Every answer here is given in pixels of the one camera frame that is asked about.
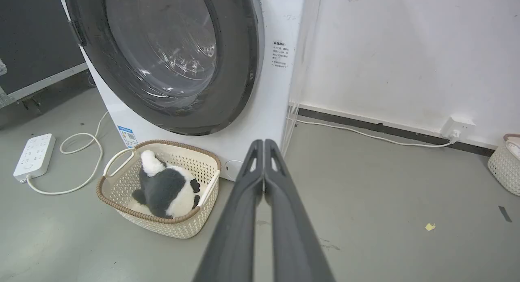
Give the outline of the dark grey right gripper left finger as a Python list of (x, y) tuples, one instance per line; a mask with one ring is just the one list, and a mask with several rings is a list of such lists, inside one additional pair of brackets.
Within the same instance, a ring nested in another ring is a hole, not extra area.
[(264, 142), (253, 141), (197, 268), (195, 282), (252, 282), (256, 208), (264, 183)]

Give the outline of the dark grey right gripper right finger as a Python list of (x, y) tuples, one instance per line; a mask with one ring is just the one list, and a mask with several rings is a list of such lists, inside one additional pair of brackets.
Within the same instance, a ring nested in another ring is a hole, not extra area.
[(317, 234), (275, 141), (264, 142), (265, 198), (272, 209), (275, 282), (334, 282)]

